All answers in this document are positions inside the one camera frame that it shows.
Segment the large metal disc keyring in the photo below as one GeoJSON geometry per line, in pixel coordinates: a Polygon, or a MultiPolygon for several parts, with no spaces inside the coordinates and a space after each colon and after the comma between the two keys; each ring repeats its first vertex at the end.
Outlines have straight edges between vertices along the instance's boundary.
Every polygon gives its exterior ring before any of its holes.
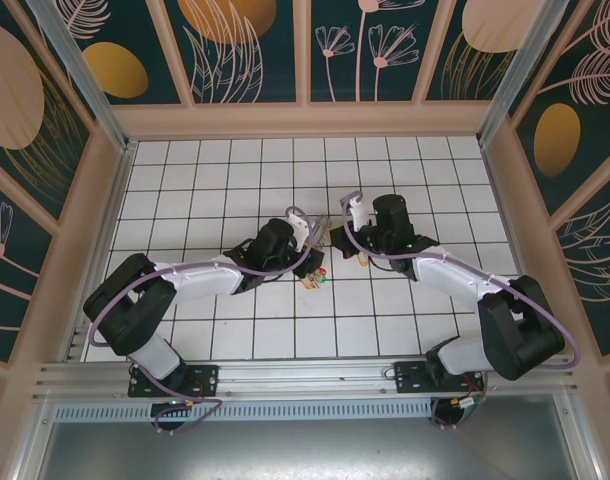
{"type": "Polygon", "coordinates": [[[332,219],[328,215],[318,215],[312,223],[312,247],[318,250],[322,250],[324,247],[329,247],[331,245],[331,229],[332,219]]]}

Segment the grey metal sheet panel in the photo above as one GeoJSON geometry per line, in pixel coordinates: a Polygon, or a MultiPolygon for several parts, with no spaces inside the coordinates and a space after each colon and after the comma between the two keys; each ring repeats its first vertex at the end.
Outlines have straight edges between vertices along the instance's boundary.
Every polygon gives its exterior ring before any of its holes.
{"type": "Polygon", "coordinates": [[[140,423],[56,424],[22,480],[604,480],[555,419],[208,422],[176,437],[140,423]]]}

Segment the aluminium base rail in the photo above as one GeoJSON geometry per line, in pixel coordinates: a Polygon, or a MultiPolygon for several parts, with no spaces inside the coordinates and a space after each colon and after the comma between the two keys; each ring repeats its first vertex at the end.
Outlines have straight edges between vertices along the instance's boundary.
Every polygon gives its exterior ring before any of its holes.
{"type": "MultiPolygon", "coordinates": [[[[385,371],[392,358],[218,361],[217,396],[236,400],[323,400],[393,398],[396,387],[385,371]]],[[[126,362],[44,364],[31,386],[36,401],[126,401],[126,362]]],[[[533,370],[511,382],[491,373],[487,393],[563,394],[577,390],[569,371],[533,370]]]]}

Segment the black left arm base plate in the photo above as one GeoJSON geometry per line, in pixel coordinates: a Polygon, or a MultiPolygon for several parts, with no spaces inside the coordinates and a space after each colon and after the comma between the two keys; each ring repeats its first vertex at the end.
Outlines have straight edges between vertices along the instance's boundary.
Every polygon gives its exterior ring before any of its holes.
{"type": "Polygon", "coordinates": [[[167,390],[175,394],[191,397],[215,397],[219,380],[219,367],[216,365],[186,365],[177,367],[170,375],[159,380],[165,387],[155,385],[140,367],[129,368],[130,380],[127,395],[130,398],[169,397],[167,390]]]}

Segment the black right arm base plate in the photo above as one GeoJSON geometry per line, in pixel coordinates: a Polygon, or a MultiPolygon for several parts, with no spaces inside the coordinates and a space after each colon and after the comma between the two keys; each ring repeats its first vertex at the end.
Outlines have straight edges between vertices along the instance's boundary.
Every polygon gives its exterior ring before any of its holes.
{"type": "Polygon", "coordinates": [[[449,374],[442,366],[427,361],[395,362],[394,380],[398,393],[447,394],[482,392],[484,379],[479,372],[449,374]]]}

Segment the aluminium corner post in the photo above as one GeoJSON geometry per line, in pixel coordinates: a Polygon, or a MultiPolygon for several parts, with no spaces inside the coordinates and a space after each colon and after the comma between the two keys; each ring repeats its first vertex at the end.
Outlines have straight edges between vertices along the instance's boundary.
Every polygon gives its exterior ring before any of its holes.
{"type": "Polygon", "coordinates": [[[62,22],[57,7],[51,0],[26,0],[26,2],[59,58],[70,71],[74,83],[79,87],[110,141],[121,153],[124,153],[130,146],[129,138],[120,126],[81,50],[62,22]]]}
{"type": "Polygon", "coordinates": [[[485,150],[501,126],[511,104],[534,69],[553,32],[559,25],[569,0],[544,0],[517,49],[506,74],[494,94],[477,132],[479,147],[485,150]]]}

